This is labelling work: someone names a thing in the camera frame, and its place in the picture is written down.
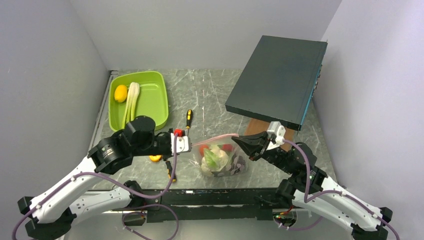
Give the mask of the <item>clear zip top bag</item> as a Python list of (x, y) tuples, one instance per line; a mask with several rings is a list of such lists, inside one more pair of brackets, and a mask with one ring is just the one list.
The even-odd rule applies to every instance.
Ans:
[(207, 177), (228, 177), (245, 173), (248, 158), (233, 137), (237, 133), (215, 136), (192, 144), (190, 162)]

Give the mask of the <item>white cauliflower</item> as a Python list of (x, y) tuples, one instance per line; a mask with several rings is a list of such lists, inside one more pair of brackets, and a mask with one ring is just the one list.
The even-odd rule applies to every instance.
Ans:
[(212, 149), (203, 149), (200, 169), (205, 175), (221, 177), (228, 173), (231, 168), (231, 158), (224, 150), (218, 146), (213, 146)]

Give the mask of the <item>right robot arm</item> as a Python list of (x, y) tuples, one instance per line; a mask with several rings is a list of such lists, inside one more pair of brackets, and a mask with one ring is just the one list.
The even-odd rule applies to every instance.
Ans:
[(290, 175), (283, 179), (274, 200), (282, 208), (300, 207), (351, 232), (355, 240), (386, 240), (393, 212), (375, 207), (351, 194), (313, 164), (315, 155), (303, 142), (292, 142), (266, 131), (231, 138), (252, 161), (263, 159)]

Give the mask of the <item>orange carrot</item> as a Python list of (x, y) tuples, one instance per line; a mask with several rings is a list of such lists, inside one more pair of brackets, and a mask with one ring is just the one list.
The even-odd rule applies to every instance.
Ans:
[(206, 150), (209, 150), (210, 148), (209, 148), (209, 145), (207, 145), (207, 144), (201, 144), (201, 145), (199, 145), (199, 147), (198, 147), (198, 152), (199, 152), (199, 154), (200, 154), (200, 156), (201, 157), (203, 157), (204, 156), (204, 151), (205, 151), (205, 149)]

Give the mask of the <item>red tomato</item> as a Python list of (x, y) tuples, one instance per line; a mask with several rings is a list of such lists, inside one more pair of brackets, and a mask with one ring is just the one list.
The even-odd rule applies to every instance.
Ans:
[(233, 145), (232, 144), (223, 144), (220, 147), (221, 150), (225, 151), (225, 152), (232, 152), (233, 151)]

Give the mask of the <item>green cabbage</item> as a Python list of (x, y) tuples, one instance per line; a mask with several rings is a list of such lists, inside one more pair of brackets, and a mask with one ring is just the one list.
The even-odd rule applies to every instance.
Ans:
[(205, 163), (208, 165), (209, 168), (217, 169), (220, 161), (220, 157), (213, 153), (211, 150), (205, 149), (204, 150), (204, 159)]

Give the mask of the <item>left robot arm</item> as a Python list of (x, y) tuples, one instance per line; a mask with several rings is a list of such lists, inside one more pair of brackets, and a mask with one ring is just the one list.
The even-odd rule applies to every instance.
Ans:
[(138, 116), (123, 129), (98, 142), (68, 175), (44, 193), (18, 201), (23, 215), (19, 221), (33, 240), (56, 240), (72, 226), (103, 212), (139, 209), (145, 200), (158, 199), (161, 193), (142, 193), (137, 182), (117, 183), (116, 188), (85, 198), (84, 194), (101, 180), (111, 182), (112, 175), (130, 166), (134, 157), (163, 156), (176, 158), (191, 150), (184, 132), (168, 130), (155, 133), (155, 122)]

